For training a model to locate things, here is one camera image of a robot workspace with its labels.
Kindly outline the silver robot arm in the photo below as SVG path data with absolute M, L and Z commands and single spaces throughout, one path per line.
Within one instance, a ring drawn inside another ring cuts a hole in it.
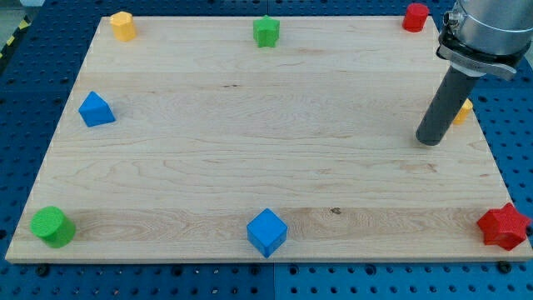
M 457 0 L 443 15 L 436 55 L 471 77 L 509 81 L 531 39 L 532 0 Z

